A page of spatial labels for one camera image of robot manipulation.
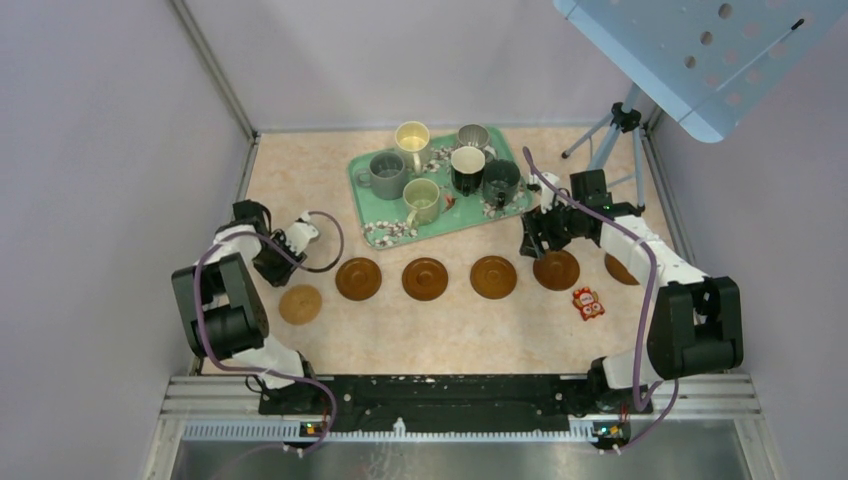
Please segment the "light tan wooden coaster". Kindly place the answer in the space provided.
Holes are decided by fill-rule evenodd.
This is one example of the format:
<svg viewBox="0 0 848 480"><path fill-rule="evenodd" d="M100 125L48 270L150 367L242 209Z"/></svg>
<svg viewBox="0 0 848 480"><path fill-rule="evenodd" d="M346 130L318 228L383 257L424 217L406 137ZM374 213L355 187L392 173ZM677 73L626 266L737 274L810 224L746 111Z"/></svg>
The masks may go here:
<svg viewBox="0 0 848 480"><path fill-rule="evenodd" d="M315 320L323 306L320 291L311 285L296 285L282 294L278 311L283 321L300 326Z"/></svg>

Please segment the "dark brown wooden coaster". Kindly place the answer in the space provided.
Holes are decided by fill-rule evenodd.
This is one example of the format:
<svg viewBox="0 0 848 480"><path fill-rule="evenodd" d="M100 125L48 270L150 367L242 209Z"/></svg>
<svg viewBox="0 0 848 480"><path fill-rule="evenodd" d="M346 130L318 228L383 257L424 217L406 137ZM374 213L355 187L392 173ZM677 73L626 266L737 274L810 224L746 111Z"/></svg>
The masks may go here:
<svg viewBox="0 0 848 480"><path fill-rule="evenodd" d="M606 254L604 256L604 265L609 275L621 284L634 286L640 282L627 269L627 267L617 260L614 256Z"/></svg>
<svg viewBox="0 0 848 480"><path fill-rule="evenodd" d="M432 301L447 289L449 275L442 262L430 257L412 260L404 268L401 282L407 295L418 301Z"/></svg>
<svg viewBox="0 0 848 480"><path fill-rule="evenodd" d="M502 256L484 256L470 269L474 291L486 299L498 300L509 296L517 286L518 275L513 264Z"/></svg>
<svg viewBox="0 0 848 480"><path fill-rule="evenodd" d="M378 264L369 258L351 258L338 268L335 285L344 298L364 301L379 291L382 285L382 271Z"/></svg>
<svg viewBox="0 0 848 480"><path fill-rule="evenodd" d="M574 286L580 277L580 265L567 251L551 251L533 261L532 271L536 281L552 291L565 291Z"/></svg>

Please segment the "dark green mug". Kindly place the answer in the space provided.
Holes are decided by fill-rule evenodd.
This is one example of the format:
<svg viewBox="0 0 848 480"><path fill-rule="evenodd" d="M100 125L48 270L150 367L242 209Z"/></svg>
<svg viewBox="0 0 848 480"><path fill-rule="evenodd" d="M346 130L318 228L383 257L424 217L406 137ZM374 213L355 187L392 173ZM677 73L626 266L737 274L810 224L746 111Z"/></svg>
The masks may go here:
<svg viewBox="0 0 848 480"><path fill-rule="evenodd" d="M518 165L508 160L493 160L483 170L481 192L483 199L496 209L502 209L515 196L521 180Z"/></svg>

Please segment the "black mug white inside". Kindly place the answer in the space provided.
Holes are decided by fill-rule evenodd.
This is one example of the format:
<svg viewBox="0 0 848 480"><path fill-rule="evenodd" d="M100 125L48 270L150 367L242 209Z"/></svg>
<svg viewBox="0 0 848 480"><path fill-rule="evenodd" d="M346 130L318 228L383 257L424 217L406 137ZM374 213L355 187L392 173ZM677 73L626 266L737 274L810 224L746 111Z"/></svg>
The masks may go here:
<svg viewBox="0 0 848 480"><path fill-rule="evenodd" d="M450 166L452 185L458 193L470 196L480 188L486 166L482 150L472 146L459 147L451 154Z"/></svg>

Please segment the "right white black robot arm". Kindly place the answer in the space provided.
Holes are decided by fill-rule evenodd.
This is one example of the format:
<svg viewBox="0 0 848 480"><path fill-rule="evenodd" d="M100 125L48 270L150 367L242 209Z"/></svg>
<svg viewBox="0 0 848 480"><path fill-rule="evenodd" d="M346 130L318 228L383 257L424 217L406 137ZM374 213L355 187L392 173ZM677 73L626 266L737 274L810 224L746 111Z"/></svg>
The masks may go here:
<svg viewBox="0 0 848 480"><path fill-rule="evenodd" d="M644 289L634 349L594 360L586 397L612 412L633 396L643 409L664 381L733 369L744 359L739 286L683 260L628 202L616 202L601 170L578 172L561 187L533 170L527 187L540 204L522 216L523 256L537 260L585 238L618 261Z"/></svg>

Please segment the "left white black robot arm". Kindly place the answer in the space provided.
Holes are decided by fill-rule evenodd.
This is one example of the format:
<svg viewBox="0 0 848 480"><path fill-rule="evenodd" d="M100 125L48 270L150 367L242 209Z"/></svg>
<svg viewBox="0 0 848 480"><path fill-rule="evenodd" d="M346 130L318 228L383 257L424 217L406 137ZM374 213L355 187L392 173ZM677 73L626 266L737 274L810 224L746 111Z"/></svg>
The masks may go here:
<svg viewBox="0 0 848 480"><path fill-rule="evenodd" d="M270 333L264 304L252 273L272 287L284 287L320 236L308 212L284 229L271 228L270 210L244 200L234 218L219 227L212 251L172 273L171 283L187 343L192 352L219 362L233 359L297 413L319 404L320 386L309 379L302 355Z"/></svg>

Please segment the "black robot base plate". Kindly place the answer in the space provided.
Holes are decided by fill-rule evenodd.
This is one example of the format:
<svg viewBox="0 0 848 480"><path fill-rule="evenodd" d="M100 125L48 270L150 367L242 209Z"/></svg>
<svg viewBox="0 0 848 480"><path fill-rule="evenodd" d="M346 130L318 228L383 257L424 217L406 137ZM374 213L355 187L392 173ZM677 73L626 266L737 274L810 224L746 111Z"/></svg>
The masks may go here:
<svg viewBox="0 0 848 480"><path fill-rule="evenodd" d="M333 433L531 433L570 428L590 414L634 414L629 389L584 375L337 375L317 385L259 390L266 416L315 416Z"/></svg>

